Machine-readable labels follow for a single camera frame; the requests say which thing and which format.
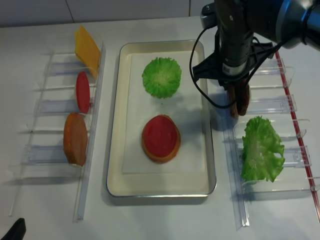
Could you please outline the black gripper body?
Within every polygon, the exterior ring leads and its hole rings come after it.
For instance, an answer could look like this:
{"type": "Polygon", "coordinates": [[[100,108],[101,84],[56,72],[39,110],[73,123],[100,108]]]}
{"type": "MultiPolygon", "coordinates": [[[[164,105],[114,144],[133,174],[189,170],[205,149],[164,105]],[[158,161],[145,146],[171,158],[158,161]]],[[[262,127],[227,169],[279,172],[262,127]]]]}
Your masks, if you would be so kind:
{"type": "Polygon", "coordinates": [[[217,19],[214,52],[198,65],[192,67],[193,79],[217,80],[227,87],[246,79],[258,61],[274,47],[271,42],[253,42],[252,32],[230,33],[217,19]]]}

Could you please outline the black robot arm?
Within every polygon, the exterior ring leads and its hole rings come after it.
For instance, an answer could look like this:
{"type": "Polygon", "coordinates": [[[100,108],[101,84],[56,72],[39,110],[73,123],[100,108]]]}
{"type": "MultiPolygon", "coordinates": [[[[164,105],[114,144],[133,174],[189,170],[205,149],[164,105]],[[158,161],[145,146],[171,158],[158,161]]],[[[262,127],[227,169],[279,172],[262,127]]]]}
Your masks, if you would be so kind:
{"type": "Polygon", "coordinates": [[[277,47],[320,48],[318,0],[215,0],[202,8],[201,23],[217,32],[214,52],[192,67],[195,81],[226,86],[247,78],[277,47]]]}

